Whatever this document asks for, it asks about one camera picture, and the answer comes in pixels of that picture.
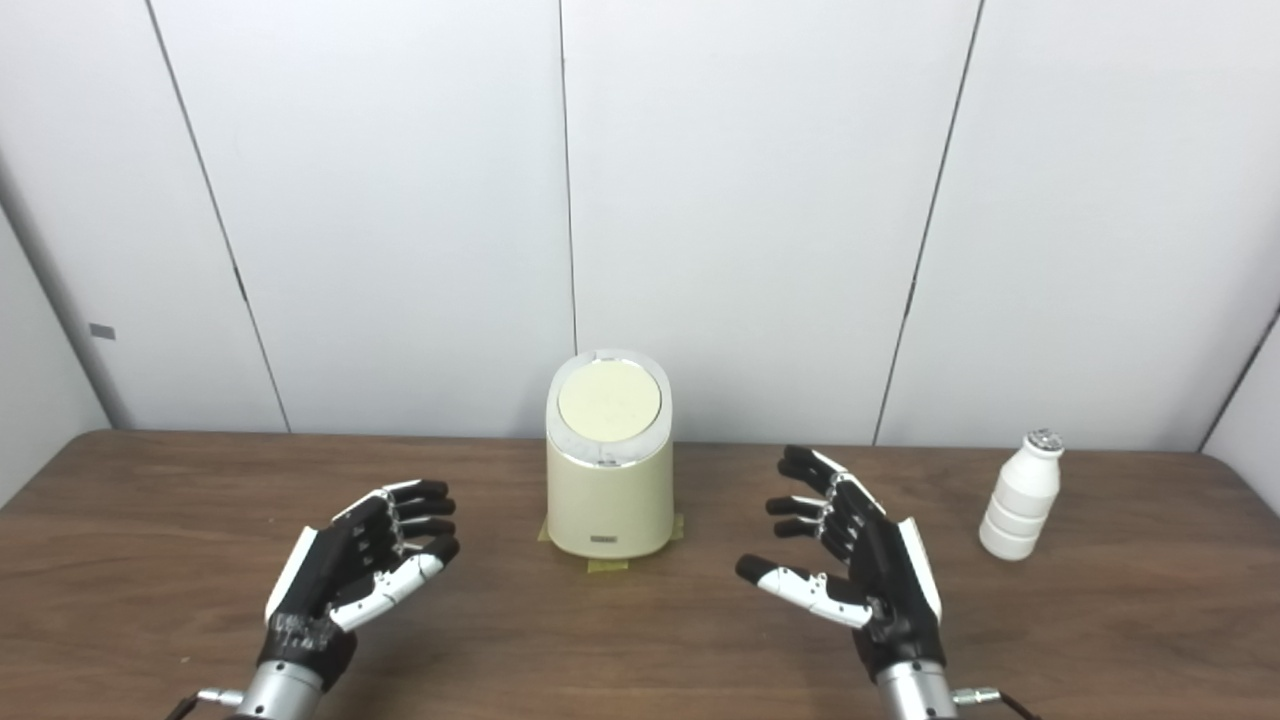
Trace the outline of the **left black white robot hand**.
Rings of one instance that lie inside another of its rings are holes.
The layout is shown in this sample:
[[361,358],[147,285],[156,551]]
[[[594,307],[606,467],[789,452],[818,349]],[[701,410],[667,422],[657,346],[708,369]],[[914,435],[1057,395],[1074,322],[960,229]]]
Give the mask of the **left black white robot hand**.
[[456,502],[442,480],[370,491],[332,521],[302,529],[269,594],[260,661],[317,675],[328,692],[348,669],[358,628],[389,612],[460,552]]

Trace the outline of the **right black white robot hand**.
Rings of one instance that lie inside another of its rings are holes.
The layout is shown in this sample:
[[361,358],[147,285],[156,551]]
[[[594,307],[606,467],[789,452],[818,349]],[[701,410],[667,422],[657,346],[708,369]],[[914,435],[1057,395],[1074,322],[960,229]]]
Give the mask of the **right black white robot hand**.
[[786,446],[777,470],[815,497],[769,498],[765,510],[778,518],[774,536],[815,539],[844,573],[808,571],[745,553],[736,562],[737,575],[849,628],[870,679],[900,664],[945,667],[942,602],[914,519],[893,520],[847,468],[813,448]]

